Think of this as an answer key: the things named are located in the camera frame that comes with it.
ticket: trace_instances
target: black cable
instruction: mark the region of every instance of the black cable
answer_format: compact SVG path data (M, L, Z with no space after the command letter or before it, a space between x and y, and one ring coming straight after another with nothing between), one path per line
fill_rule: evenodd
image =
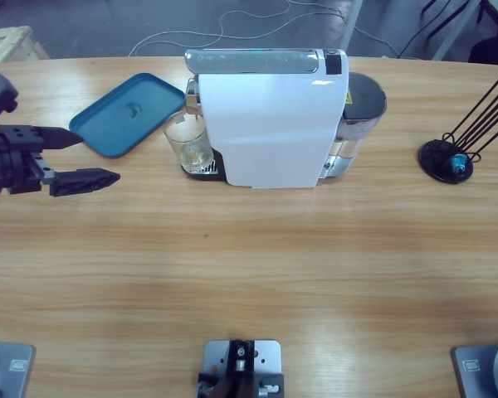
M419 31L417 33L415 33L411 39L409 39L408 44L404 47L404 49L402 51L400 51L400 54L398 54L397 59L399 59L402 56L402 54L407 50L409 45L412 44L412 41L415 40L415 37L420 35L422 33L422 31L424 31L424 29L426 29L427 27L432 25L435 22L435 20L441 16L441 14L447 9L448 4L450 4L451 1L452 0L448 0L447 3L445 4L445 7L443 7L442 10L429 23L427 23L426 25L421 27L419 29Z

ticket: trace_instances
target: black clamp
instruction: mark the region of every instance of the black clamp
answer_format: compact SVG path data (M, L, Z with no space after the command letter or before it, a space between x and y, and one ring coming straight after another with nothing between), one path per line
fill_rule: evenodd
M255 372L252 340L229 342L223 374L199 373L198 398L284 398L284 375Z

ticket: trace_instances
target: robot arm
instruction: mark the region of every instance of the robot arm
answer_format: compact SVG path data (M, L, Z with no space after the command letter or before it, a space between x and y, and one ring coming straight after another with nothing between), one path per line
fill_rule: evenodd
M0 114L15 110L17 96L17 90L0 75ZM44 149L63 149L82 141L61 128L0 126L0 192L3 188L10 194L36 192L47 184L50 195L60 197L97 191L118 181L119 174L103 168L55 172L42 158Z

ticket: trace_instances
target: teal tray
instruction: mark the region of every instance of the teal tray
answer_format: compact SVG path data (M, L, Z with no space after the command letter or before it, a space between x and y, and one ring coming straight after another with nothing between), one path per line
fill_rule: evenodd
M100 155L119 158L183 106L181 90L140 73L74 116L69 130Z

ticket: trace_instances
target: wooden table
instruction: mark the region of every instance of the wooden table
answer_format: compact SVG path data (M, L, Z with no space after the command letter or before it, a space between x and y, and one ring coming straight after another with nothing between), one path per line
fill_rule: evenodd
M498 66L353 59L388 112L341 181L310 190L196 182L152 134L120 159L46 151L121 180L75 197L0 196L0 341L29 342L28 396L192 397L209 339L273 338L288 397L455 397L450 350L498 342L498 141L472 179L433 181L419 146ZM66 127L123 80L184 88L182 58L0 65L3 124Z

